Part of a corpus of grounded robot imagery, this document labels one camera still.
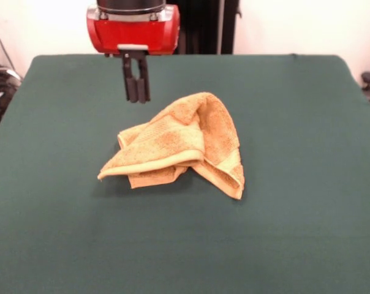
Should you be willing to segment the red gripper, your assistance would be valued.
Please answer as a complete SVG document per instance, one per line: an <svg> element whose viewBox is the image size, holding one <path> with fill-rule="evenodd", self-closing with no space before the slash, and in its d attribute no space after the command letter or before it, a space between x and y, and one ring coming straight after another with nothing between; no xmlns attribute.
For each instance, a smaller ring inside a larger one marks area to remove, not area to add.
<svg viewBox="0 0 370 294"><path fill-rule="evenodd" d="M86 24L91 43L99 53L117 55L124 49L171 55L178 45L180 14L178 6L171 4L158 12L138 15L112 14L94 4L87 9ZM127 100L131 103L150 101L145 56L138 59L137 84L130 56L123 56L122 62Z"/></svg>

